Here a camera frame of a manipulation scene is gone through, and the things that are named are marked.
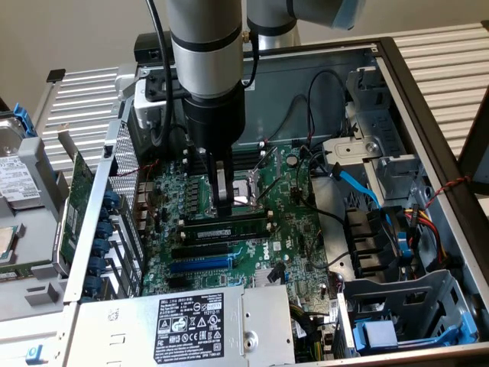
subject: metal mesh panel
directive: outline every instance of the metal mesh panel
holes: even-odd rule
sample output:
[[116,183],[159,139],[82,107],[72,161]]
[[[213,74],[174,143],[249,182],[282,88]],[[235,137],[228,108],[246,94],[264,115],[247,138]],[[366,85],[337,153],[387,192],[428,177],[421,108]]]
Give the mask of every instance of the metal mesh panel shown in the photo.
[[125,195],[128,200],[129,209],[134,210],[136,200],[136,190],[138,189],[138,175],[136,171],[139,167],[138,159],[134,152],[131,136],[129,135],[128,126],[125,123],[121,124],[117,137],[117,145],[115,147],[115,159],[118,164],[118,174],[126,174],[134,171],[127,176],[110,177],[108,180],[112,185],[112,189],[119,195]]

